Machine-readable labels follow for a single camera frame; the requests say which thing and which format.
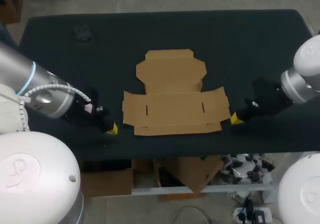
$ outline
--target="tile floor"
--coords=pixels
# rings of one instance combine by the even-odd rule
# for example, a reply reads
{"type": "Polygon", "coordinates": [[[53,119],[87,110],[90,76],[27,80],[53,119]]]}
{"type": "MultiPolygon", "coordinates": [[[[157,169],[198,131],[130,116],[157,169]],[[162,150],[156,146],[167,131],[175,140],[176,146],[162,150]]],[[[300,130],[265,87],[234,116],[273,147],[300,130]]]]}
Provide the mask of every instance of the tile floor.
{"type": "MultiPolygon", "coordinates": [[[[111,13],[207,9],[277,9],[292,8],[300,12],[310,31],[320,30],[320,0],[23,0],[21,22],[7,28],[16,42],[20,41],[30,17],[71,14],[111,13]]],[[[174,211],[182,206],[202,208],[216,222],[231,224],[231,213],[235,207],[225,193],[210,194],[202,199],[160,203],[156,196],[109,197],[87,200],[85,224],[167,224],[174,211]]],[[[270,208],[277,215],[276,205],[270,208]]],[[[197,213],[185,212],[176,223],[202,224],[204,219],[197,213]]]]}

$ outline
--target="gray robot arm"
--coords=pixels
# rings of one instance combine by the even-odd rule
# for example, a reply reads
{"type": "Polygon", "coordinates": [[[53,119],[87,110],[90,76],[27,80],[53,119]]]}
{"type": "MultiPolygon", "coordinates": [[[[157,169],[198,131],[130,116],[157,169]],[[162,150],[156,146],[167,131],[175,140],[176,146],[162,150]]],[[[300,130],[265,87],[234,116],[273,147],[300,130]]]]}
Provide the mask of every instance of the gray robot arm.
{"type": "Polygon", "coordinates": [[[307,40],[296,52],[293,68],[280,76],[280,82],[260,77],[252,82],[254,99],[236,110],[232,124],[255,116],[274,115],[294,103],[302,104],[320,95],[320,35],[307,40]]]}
{"type": "MultiPolygon", "coordinates": [[[[23,96],[29,90],[50,84],[71,87],[69,83],[42,68],[34,61],[0,42],[0,84],[13,89],[23,96]]],[[[30,95],[28,107],[51,118],[62,118],[76,126],[96,126],[102,132],[117,134],[117,126],[109,118],[109,110],[98,106],[97,93],[92,91],[90,105],[72,91],[46,88],[30,95]]]]}

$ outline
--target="power strip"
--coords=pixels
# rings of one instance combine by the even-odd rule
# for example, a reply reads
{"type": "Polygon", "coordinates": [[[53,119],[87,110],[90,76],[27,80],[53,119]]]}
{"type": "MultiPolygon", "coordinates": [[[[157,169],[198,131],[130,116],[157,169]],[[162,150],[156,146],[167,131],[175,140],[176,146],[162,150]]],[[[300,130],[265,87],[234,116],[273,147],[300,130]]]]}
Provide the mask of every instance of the power strip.
{"type": "MultiPolygon", "coordinates": [[[[254,211],[263,211],[264,212],[264,218],[265,218],[265,223],[272,223],[272,214],[271,214],[271,210],[269,208],[253,208],[254,211]]],[[[238,214],[240,212],[243,212],[244,214],[246,214],[246,209],[244,208],[236,208],[232,214],[232,218],[236,221],[236,223],[238,224],[243,224],[242,221],[239,220],[238,218],[238,214]]],[[[246,220],[245,224],[251,224],[251,221],[246,220]]]]}

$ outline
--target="black tablecloth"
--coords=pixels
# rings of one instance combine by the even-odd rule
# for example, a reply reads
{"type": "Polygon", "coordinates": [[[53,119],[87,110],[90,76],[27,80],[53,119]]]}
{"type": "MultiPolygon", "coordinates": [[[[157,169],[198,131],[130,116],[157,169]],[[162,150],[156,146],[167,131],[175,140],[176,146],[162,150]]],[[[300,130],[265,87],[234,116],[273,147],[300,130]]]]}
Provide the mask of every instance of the black tablecloth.
{"type": "Polygon", "coordinates": [[[157,137],[134,136],[124,125],[124,91],[144,94],[136,64],[148,50],[191,49],[206,63],[203,91],[224,86],[230,111],[253,98],[252,81],[279,80],[292,67],[300,45],[311,37],[295,10],[192,11],[83,14],[29,20],[20,51],[78,88],[92,86],[111,109],[118,136],[77,129],[29,112],[34,131],[65,142],[79,160],[129,159],[230,153],[320,150],[320,99],[245,125],[222,123],[222,132],[157,137]],[[89,44],[76,42],[74,28],[87,24],[89,44]]]}

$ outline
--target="brown cardboard box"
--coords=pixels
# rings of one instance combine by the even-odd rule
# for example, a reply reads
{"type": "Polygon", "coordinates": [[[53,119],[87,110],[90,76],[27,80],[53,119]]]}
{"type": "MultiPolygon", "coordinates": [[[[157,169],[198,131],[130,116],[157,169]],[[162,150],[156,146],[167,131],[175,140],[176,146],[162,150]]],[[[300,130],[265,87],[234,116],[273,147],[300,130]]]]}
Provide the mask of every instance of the brown cardboard box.
{"type": "Polygon", "coordinates": [[[230,118],[224,88],[201,92],[204,62],[189,49],[149,51],[136,66],[146,95],[124,92],[123,123],[142,136],[208,133],[230,118]]]}
{"type": "Polygon", "coordinates": [[[81,173],[81,189],[85,198],[131,195],[132,169],[81,173]]]}
{"type": "Polygon", "coordinates": [[[208,156],[205,159],[201,157],[166,158],[158,161],[194,193],[200,193],[224,164],[219,156],[208,156]]]}
{"type": "MultiPolygon", "coordinates": [[[[153,168],[154,168],[154,175],[158,187],[162,188],[161,179],[159,168],[161,167],[160,163],[157,159],[153,159],[153,168]]],[[[166,201],[174,201],[174,200],[185,200],[185,199],[194,199],[194,198],[202,198],[205,196],[204,193],[178,193],[178,194],[160,194],[159,200],[162,202],[166,201]]]]}
{"type": "Polygon", "coordinates": [[[148,158],[132,159],[132,169],[140,174],[150,174],[153,172],[152,169],[153,160],[148,158]]]}
{"type": "Polygon", "coordinates": [[[23,0],[0,0],[0,21],[4,24],[20,21],[23,0]]]}

